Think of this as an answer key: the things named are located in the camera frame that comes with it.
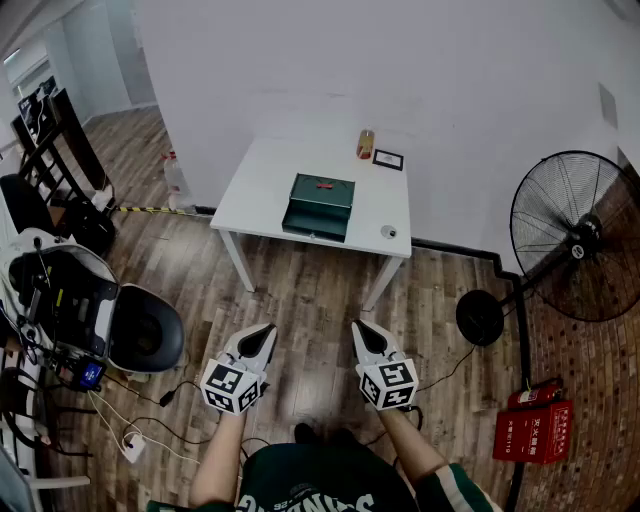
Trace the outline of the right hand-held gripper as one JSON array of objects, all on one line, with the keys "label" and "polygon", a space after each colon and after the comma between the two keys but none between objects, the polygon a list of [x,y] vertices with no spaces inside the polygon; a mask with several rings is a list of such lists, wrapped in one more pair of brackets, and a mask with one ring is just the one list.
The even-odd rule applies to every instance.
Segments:
[{"label": "right hand-held gripper", "polygon": [[377,411],[410,406],[418,377],[413,360],[405,359],[394,335],[367,320],[353,321],[351,329],[359,389],[366,401]]}]

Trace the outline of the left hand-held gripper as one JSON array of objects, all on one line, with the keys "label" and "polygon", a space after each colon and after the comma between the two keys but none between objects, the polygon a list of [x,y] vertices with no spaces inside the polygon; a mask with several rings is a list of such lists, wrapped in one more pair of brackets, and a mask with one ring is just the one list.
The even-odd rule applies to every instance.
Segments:
[{"label": "left hand-held gripper", "polygon": [[242,414],[268,386],[266,367],[277,339],[273,323],[254,324],[234,333],[223,353],[210,359],[200,381],[205,402],[230,414]]}]

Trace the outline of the dark green box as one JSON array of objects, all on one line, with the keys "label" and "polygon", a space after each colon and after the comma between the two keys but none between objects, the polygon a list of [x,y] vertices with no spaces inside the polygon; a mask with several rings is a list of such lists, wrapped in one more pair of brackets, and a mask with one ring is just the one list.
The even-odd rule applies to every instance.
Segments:
[{"label": "dark green box", "polygon": [[288,207],[282,220],[284,232],[344,242],[350,219],[350,211],[311,211]]}]

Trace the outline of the person's right forearm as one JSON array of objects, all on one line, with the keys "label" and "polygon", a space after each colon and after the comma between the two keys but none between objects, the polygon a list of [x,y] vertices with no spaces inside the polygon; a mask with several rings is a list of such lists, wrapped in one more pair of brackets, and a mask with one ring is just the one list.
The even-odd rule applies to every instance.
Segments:
[{"label": "person's right forearm", "polygon": [[398,409],[378,412],[396,450],[402,469],[413,487],[426,476],[448,465],[448,461],[422,436]]}]

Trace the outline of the green metal box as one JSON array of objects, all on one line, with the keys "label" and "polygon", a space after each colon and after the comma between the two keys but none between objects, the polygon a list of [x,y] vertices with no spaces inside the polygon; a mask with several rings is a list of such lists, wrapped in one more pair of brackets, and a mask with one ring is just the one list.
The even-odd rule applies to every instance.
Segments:
[{"label": "green metal box", "polygon": [[[318,189],[319,183],[333,184],[334,188]],[[353,181],[298,173],[289,194],[289,206],[311,211],[344,209],[351,215],[354,192]]]}]

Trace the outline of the person's green shirt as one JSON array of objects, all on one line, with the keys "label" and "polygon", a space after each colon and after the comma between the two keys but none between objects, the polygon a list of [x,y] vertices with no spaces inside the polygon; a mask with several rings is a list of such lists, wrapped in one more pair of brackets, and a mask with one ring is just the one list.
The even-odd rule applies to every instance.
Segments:
[{"label": "person's green shirt", "polygon": [[367,448],[277,444],[246,462],[236,504],[185,508],[150,501],[146,512],[503,512],[458,464],[410,490]]}]

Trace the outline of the white table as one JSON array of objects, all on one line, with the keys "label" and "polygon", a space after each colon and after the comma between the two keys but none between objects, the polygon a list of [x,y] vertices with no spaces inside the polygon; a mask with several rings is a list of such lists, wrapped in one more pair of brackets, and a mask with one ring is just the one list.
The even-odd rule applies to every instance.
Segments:
[{"label": "white table", "polygon": [[[281,223],[298,173],[355,183],[344,242],[283,231]],[[384,225],[396,229],[394,239],[382,236]],[[255,291],[255,284],[238,240],[240,234],[384,256],[386,261],[362,304],[364,311],[370,311],[400,265],[412,254],[407,173],[361,160],[350,145],[256,138],[232,177],[210,226],[219,232],[249,292]]]}]

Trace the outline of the device with blue screen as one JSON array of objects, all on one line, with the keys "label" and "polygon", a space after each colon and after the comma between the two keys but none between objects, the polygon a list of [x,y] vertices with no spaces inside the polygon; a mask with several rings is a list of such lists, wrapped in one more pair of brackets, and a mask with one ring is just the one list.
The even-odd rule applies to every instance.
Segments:
[{"label": "device with blue screen", "polygon": [[106,368],[104,362],[83,356],[75,363],[72,384],[81,391],[94,390],[100,384]]}]

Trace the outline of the yellow black striped floor strip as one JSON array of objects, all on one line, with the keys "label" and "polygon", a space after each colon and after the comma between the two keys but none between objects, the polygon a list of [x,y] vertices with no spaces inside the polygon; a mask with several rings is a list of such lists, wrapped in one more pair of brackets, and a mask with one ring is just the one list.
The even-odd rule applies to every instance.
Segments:
[{"label": "yellow black striped floor strip", "polygon": [[148,214],[169,214],[178,216],[199,217],[198,213],[188,212],[181,209],[172,209],[169,207],[137,207],[137,206],[114,206],[113,212],[122,213],[148,213]]}]

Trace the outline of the red fire extinguisher box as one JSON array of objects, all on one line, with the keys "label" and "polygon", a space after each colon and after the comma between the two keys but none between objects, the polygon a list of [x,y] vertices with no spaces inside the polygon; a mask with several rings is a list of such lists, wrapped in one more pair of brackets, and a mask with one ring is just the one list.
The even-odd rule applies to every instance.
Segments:
[{"label": "red fire extinguisher box", "polygon": [[550,464],[568,457],[573,403],[561,401],[537,409],[497,415],[492,456],[496,460]]}]

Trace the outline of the black bag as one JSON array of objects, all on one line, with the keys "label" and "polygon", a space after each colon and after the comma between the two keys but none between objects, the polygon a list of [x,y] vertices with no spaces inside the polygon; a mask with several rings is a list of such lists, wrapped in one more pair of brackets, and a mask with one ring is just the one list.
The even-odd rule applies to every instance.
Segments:
[{"label": "black bag", "polygon": [[116,230],[111,219],[98,211],[93,203],[74,197],[66,210],[66,225],[76,242],[98,255],[104,255],[111,247]]}]

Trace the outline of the black floor fan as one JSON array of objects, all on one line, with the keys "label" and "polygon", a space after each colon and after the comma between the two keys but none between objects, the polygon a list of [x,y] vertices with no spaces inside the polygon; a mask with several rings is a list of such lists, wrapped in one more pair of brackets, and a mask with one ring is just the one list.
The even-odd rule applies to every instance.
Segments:
[{"label": "black floor fan", "polygon": [[557,312],[603,322],[640,302],[640,171],[585,150],[552,154],[516,189],[509,231],[520,287],[503,299],[471,290],[456,306],[463,337],[495,342],[505,307],[530,290]]}]

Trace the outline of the black metal rack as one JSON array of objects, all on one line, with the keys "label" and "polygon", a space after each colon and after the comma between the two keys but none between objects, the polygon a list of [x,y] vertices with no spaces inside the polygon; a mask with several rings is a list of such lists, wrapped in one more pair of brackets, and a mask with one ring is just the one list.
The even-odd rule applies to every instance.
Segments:
[{"label": "black metal rack", "polygon": [[88,451],[71,452],[62,447],[61,417],[65,414],[96,415],[95,410],[59,405],[52,390],[26,371],[9,367],[0,374],[0,419],[18,441],[33,449],[48,449],[68,457],[92,458]]}]

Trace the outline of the dark wooden railing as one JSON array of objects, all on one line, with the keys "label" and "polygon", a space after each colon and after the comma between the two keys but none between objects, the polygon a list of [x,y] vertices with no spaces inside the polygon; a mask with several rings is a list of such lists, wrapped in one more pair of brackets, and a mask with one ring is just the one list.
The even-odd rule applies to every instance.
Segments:
[{"label": "dark wooden railing", "polygon": [[[63,205],[74,197],[91,201],[96,191],[112,185],[75,113],[66,90],[37,102],[27,116],[17,116],[11,128],[23,153],[18,175],[33,186],[47,203]],[[83,189],[62,158],[56,141],[62,139],[90,187]],[[114,201],[104,213],[112,211]]]}]

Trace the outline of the black picture frame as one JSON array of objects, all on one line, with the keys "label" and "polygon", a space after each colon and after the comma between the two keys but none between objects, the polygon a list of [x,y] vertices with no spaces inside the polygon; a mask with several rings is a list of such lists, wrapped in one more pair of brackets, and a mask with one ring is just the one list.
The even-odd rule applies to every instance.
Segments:
[{"label": "black picture frame", "polygon": [[372,163],[400,172],[402,172],[404,169],[404,157],[402,155],[384,151],[378,148],[376,148],[374,151]]}]

